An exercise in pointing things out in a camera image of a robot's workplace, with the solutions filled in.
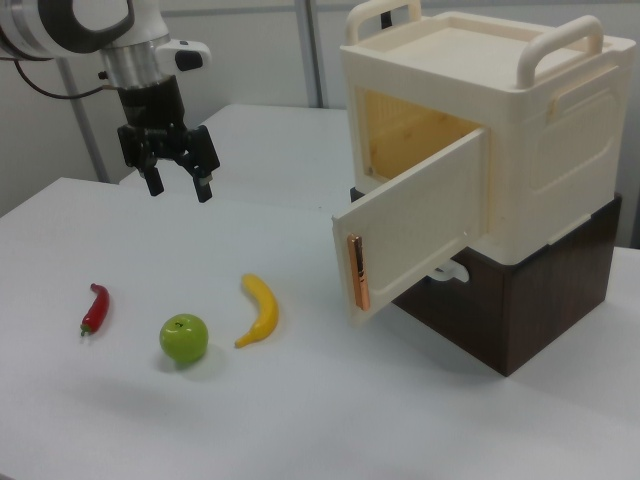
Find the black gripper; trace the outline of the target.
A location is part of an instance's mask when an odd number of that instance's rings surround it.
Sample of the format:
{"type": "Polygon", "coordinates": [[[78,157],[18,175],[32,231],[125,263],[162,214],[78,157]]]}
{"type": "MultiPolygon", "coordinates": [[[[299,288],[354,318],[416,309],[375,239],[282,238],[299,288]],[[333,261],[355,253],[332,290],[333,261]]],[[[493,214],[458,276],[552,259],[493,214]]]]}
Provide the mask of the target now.
{"type": "Polygon", "coordinates": [[[150,195],[164,192],[157,159],[175,160],[182,155],[179,164],[192,177],[198,201],[210,200],[210,182],[220,160],[206,126],[187,130],[176,78],[117,92],[126,118],[117,129],[124,161],[138,169],[150,195]]]}

